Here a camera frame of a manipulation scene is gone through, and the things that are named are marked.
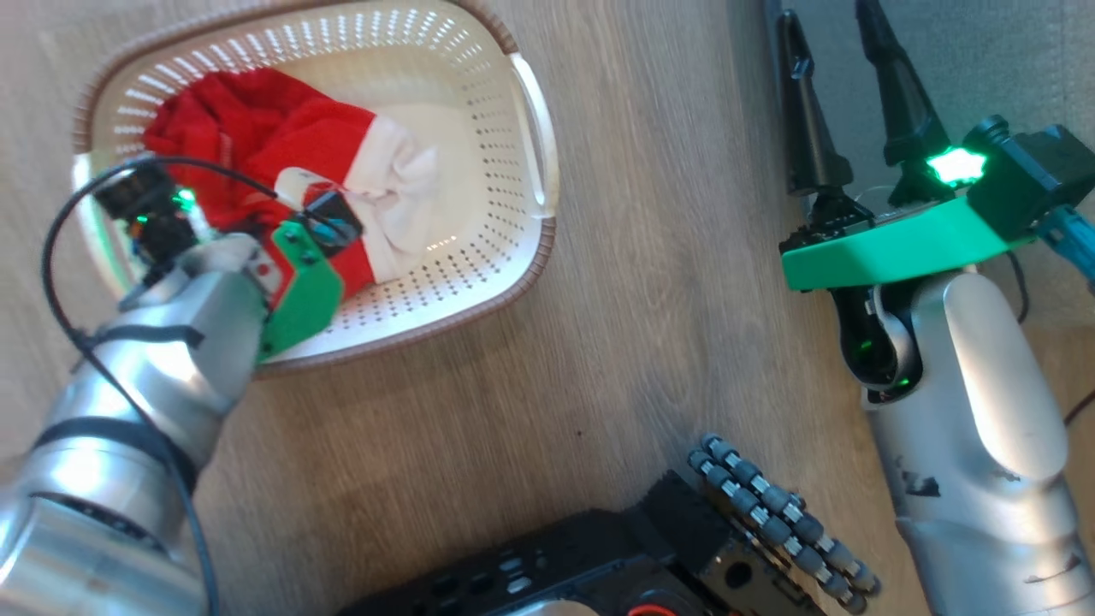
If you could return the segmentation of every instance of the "white plastic basket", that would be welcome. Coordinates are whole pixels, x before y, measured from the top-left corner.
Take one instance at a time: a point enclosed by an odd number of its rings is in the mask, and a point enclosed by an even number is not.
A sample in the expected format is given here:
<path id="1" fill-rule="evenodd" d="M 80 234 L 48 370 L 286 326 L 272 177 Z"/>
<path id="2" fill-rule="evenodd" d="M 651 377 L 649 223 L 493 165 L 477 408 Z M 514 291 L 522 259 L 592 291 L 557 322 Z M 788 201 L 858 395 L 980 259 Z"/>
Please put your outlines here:
<path id="1" fill-rule="evenodd" d="M 438 146 L 441 166 L 426 259 L 358 293 L 330 329 L 268 365 L 299 368 L 407 345 L 531 287 L 554 241 L 554 133 L 512 37 L 471 0 L 312 1 L 235 11 L 142 38 L 88 89 L 77 114 L 74 183 L 142 152 L 154 109 L 187 83 L 215 70 L 264 66 L 395 118 L 420 143 Z M 120 249 L 119 229 L 90 199 L 79 216 L 95 266 L 120 297 L 135 264 Z"/>

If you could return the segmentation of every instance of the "cable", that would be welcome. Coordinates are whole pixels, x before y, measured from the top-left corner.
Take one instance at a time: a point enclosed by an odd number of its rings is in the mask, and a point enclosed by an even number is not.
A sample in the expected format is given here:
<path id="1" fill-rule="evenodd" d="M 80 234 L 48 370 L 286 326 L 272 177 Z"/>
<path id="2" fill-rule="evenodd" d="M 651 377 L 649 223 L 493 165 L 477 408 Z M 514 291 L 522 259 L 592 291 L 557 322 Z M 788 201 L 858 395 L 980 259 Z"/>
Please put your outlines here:
<path id="1" fill-rule="evenodd" d="M 879 184 L 877 186 L 871 186 L 869 188 L 865 188 L 863 191 L 861 191 L 860 194 L 855 195 L 855 198 L 853 198 L 852 200 L 854 200 L 855 202 L 860 202 L 860 199 L 863 197 L 863 195 L 865 195 L 865 194 L 867 194 L 867 193 L 869 193 L 872 190 L 885 190 L 885 189 L 889 189 L 889 188 L 892 188 L 892 187 L 894 187 L 894 184 Z"/>
<path id="2" fill-rule="evenodd" d="M 83 360 L 94 368 L 103 376 L 103 379 L 106 380 L 106 382 L 122 395 L 125 402 L 132 407 L 140 420 L 145 422 L 145 425 L 148 426 L 157 435 L 155 441 L 158 448 L 160 449 L 160 453 L 165 461 L 168 473 L 171 475 L 175 489 L 178 491 L 178 497 L 182 500 L 183 510 L 186 513 L 186 520 L 189 524 L 191 533 L 194 536 L 194 549 L 197 554 L 201 568 L 201 579 L 205 584 L 206 598 L 208 601 L 208 614 L 209 616 L 217 616 L 220 613 L 220 592 L 217 588 L 217 577 L 212 568 L 212 559 L 209 557 L 209 545 L 206 542 L 205 532 L 201 530 L 201 522 L 198 520 L 197 511 L 194 509 L 194 501 L 191 499 L 189 490 L 186 488 L 186 481 L 171 455 L 168 438 L 160 432 L 155 422 L 153 422 L 152 418 L 149 417 L 148 411 L 141 408 L 141 406 L 134 400 L 129 393 L 126 392 L 125 387 L 118 383 L 117 379 L 111 374 L 111 371 L 99 361 L 99 358 L 95 357 L 84 336 L 72 327 L 72 323 L 69 321 L 68 315 L 65 314 L 65 310 L 61 306 L 60 299 L 57 297 L 57 288 L 54 281 L 54 251 L 57 247 L 57 237 L 60 235 L 61 226 L 64 226 L 65 222 L 72 216 L 72 212 L 76 210 L 80 201 L 118 173 L 153 163 L 185 164 L 208 168 L 224 175 L 226 177 L 241 182 L 270 198 L 277 198 L 277 193 L 275 190 L 262 185 L 255 179 L 252 179 L 242 173 L 232 171 L 231 168 L 226 168 L 219 164 L 206 162 L 204 160 L 187 156 L 151 156 L 125 162 L 108 168 L 103 174 L 84 184 L 83 187 L 73 193 L 72 196 L 69 197 L 68 201 L 61 206 L 60 211 L 57 212 L 57 216 L 50 223 L 49 230 L 46 232 L 46 239 L 42 245 L 42 287 L 46 294 L 46 303 L 49 305 L 49 312 L 53 314 L 57 325 L 60 326 L 61 332 L 65 333 L 65 336 L 69 339 L 72 346 L 76 347 L 77 351 L 80 352 Z"/>
<path id="3" fill-rule="evenodd" d="M 1064 427 L 1068 428 L 1073 421 L 1075 421 L 1076 418 L 1080 417 L 1080 414 L 1083 412 L 1084 409 L 1090 407 L 1092 403 L 1095 403 L 1095 390 L 1092 390 L 1091 393 L 1087 394 L 1087 396 L 1084 396 L 1083 399 L 1076 403 L 1075 407 L 1072 407 L 1071 411 L 1065 414 Z"/>
<path id="4" fill-rule="evenodd" d="M 1019 257 L 1015 255 L 1014 252 L 1007 251 L 1004 254 L 1007 255 L 1007 259 L 1012 261 L 1012 269 L 1015 271 L 1015 283 L 1019 287 L 1019 316 L 1015 318 L 1023 325 L 1026 321 L 1027 315 L 1030 314 L 1030 292 L 1026 287 L 1026 274 L 1023 271 L 1023 265 L 1019 263 Z"/>

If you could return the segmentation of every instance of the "red fabric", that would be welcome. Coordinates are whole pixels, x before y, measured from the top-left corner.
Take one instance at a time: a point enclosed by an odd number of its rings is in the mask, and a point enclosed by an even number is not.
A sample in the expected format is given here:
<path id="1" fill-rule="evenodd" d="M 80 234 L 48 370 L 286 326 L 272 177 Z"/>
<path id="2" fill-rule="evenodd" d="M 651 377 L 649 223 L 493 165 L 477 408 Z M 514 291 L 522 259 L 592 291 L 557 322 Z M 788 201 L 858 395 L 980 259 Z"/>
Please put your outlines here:
<path id="1" fill-rule="evenodd" d="M 270 187 L 287 166 L 342 182 L 374 117 L 274 69 L 212 72 L 160 106 L 143 142 L 158 154 L 216 162 Z M 257 224 L 288 283 L 291 269 L 269 233 L 293 214 L 290 207 L 205 168 L 174 165 L 171 173 L 195 191 L 214 228 Z M 361 242 L 331 264 L 345 283 L 344 299 L 374 281 Z"/>

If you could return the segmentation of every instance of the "green led light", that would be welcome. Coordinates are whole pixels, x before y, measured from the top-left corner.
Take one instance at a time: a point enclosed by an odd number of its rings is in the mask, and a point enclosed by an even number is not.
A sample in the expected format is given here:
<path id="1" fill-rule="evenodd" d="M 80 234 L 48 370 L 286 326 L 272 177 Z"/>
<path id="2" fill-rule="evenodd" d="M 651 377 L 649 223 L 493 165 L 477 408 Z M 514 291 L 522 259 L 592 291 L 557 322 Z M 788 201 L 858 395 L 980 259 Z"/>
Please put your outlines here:
<path id="1" fill-rule="evenodd" d="M 183 211 L 189 211 L 194 209 L 194 206 L 197 202 L 197 195 L 195 195 L 194 190 L 189 188 L 180 188 L 178 191 L 175 193 L 175 196 L 171 197 L 171 200 L 177 202 L 178 208 Z"/>
<path id="2" fill-rule="evenodd" d="M 965 148 L 952 148 L 937 156 L 927 159 L 940 181 L 950 186 L 972 184 L 984 174 L 987 159 Z"/>

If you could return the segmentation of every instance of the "wooden table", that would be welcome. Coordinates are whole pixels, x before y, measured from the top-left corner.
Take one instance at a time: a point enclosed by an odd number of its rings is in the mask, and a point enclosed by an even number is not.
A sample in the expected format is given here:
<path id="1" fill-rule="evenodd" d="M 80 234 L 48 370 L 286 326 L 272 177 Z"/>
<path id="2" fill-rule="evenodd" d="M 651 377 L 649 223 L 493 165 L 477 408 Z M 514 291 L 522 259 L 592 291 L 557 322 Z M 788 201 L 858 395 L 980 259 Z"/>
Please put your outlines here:
<path id="1" fill-rule="evenodd" d="M 79 89 L 119 42 L 244 2 L 0 8 L 4 475 L 74 359 L 36 271 L 69 190 Z M 782 282 L 775 245 L 800 211 L 783 191 L 764 9 L 494 5 L 555 119 L 563 198 L 548 270 L 462 332 L 251 388 L 198 491 L 226 613 L 331 614 L 569 513 L 625 507 L 666 468 L 685 470 L 684 453 L 713 430 L 802 491 L 876 569 L 876 614 L 924 614 L 831 306 Z M 62 294 L 90 326 L 111 304 L 78 235 L 64 241 Z M 1095 335 L 1031 335 L 1059 399 L 1079 399 L 1095 379 L 1083 368 Z M 1088 419 L 1073 430 L 1070 474 L 1091 519 Z"/>

